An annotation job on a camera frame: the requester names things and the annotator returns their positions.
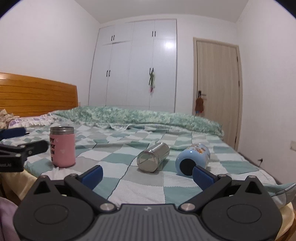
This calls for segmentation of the white wardrobe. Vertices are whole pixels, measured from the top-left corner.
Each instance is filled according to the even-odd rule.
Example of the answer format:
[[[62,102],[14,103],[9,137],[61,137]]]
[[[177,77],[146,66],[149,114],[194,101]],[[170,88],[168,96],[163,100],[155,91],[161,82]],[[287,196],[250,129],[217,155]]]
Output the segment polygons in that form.
[[[154,68],[154,90],[149,72]],[[98,33],[88,104],[175,111],[177,21],[148,20],[101,28]]]

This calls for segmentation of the checkered green bed sheet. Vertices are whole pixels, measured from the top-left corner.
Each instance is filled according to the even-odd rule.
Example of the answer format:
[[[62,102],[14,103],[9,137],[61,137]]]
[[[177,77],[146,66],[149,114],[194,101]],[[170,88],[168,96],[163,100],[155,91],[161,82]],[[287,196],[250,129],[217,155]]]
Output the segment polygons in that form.
[[[167,127],[134,126],[112,129],[74,125],[76,162],[68,168],[54,166],[50,147],[31,156],[21,173],[2,173],[1,181],[23,199],[36,179],[47,175],[61,180],[102,166],[103,179],[94,191],[113,202],[180,205],[201,191],[190,173],[196,165],[190,155],[207,158],[206,169],[234,180],[256,176],[278,207],[295,197],[295,184],[278,185],[263,169],[251,164],[218,136]]]

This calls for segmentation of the purple floral pillow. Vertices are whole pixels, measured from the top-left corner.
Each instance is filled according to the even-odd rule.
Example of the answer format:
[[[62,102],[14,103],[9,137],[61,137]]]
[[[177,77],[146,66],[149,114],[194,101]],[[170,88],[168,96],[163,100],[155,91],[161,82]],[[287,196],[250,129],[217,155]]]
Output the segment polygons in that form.
[[[47,113],[40,116],[18,117],[11,120],[8,128],[30,128],[35,126],[50,126],[55,121],[61,121],[62,117]]]

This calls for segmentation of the wooden headboard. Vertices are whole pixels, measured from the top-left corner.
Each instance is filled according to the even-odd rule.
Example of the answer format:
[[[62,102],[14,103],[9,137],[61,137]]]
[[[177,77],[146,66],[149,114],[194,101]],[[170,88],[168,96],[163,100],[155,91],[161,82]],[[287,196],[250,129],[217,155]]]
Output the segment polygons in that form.
[[[0,91],[1,109],[20,117],[78,106],[75,85],[43,78],[1,73]]]

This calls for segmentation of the green hanging toy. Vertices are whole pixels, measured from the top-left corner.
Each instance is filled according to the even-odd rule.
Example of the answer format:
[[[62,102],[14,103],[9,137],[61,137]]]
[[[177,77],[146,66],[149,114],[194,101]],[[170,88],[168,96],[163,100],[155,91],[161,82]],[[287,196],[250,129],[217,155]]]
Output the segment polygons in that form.
[[[149,72],[149,92],[152,93],[154,90],[155,73],[154,68]]]

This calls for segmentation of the green floral quilt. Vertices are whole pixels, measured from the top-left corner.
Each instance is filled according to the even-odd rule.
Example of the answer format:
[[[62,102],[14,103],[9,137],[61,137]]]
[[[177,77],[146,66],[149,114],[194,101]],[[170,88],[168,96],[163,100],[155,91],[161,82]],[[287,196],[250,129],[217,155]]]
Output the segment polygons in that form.
[[[132,110],[116,107],[80,106],[69,110],[51,112],[55,116],[74,123],[100,128],[128,128],[129,126],[164,126],[177,130],[224,136],[222,125],[203,117],[183,114],[157,112],[151,110]]]

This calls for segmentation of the beige wooden door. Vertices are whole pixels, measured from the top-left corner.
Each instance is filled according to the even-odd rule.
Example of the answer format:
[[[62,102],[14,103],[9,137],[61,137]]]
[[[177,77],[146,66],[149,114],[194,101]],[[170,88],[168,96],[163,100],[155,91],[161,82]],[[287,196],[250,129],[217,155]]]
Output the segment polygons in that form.
[[[203,96],[204,111],[200,116],[222,125],[223,140],[237,150],[242,121],[242,67],[238,45],[193,39],[194,93]]]

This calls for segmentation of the blue cartoon cup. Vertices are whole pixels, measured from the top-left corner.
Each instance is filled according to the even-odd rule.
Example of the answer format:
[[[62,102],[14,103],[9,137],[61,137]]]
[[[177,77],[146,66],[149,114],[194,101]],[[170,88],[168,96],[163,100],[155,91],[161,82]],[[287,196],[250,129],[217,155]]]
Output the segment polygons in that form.
[[[195,166],[206,168],[210,160],[210,151],[204,144],[194,144],[183,150],[175,161],[178,175],[192,177]]]

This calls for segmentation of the stainless steel cup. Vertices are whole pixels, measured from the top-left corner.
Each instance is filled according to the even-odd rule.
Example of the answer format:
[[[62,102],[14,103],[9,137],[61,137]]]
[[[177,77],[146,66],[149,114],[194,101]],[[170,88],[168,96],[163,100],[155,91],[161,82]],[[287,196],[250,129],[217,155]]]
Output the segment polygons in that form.
[[[166,143],[157,143],[138,154],[137,166],[140,171],[146,173],[155,172],[169,153],[170,148]]]

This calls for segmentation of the pink insulated cup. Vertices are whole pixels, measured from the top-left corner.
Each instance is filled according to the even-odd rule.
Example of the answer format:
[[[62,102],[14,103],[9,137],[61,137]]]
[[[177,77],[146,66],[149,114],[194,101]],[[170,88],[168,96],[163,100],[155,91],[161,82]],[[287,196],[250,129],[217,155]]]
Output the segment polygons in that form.
[[[50,128],[50,153],[54,166],[68,168],[75,164],[75,133],[72,126]]]

